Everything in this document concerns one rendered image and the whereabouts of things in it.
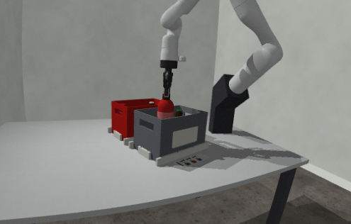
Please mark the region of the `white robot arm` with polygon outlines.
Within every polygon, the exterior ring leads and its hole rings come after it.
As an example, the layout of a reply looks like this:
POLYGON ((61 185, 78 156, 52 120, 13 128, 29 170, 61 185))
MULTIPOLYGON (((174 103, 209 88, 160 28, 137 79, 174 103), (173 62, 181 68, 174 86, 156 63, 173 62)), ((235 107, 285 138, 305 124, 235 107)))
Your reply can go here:
MULTIPOLYGON (((182 61, 186 60, 185 56, 178 56, 178 39, 182 30, 180 17, 188 14, 198 2, 199 0, 178 0, 162 15, 161 25, 169 30, 162 38, 160 60, 186 62, 182 61)), ((240 21, 256 34, 262 45, 229 81, 231 91, 241 94, 282 59, 283 50, 256 0, 230 2, 240 21)))

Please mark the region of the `grey paper strip with colored squares and marks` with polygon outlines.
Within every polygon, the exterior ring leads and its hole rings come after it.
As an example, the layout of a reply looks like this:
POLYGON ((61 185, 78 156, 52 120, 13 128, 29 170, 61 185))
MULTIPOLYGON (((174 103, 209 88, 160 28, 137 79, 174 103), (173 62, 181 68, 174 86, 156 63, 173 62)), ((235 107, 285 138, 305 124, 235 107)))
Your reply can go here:
POLYGON ((184 167, 187 167, 191 164, 194 164, 194 163, 197 163, 197 162, 200 162, 204 159, 207 159, 209 158, 209 156, 206 156, 202 153, 199 153, 197 155, 194 155, 194 156, 191 156, 191 157, 187 157, 185 159, 181 159, 179 161, 176 161, 174 162, 175 164, 179 165, 180 167, 184 168, 184 167))

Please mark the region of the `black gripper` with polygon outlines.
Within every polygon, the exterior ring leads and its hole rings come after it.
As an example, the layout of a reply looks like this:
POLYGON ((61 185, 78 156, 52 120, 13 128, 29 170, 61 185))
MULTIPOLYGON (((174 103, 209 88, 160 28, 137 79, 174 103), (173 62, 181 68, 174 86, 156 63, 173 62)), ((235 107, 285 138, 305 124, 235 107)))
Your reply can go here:
POLYGON ((165 72, 163 72, 164 97, 169 97, 173 77, 172 69, 177 68, 177 62, 174 60, 160 60, 160 67, 165 68, 165 72))

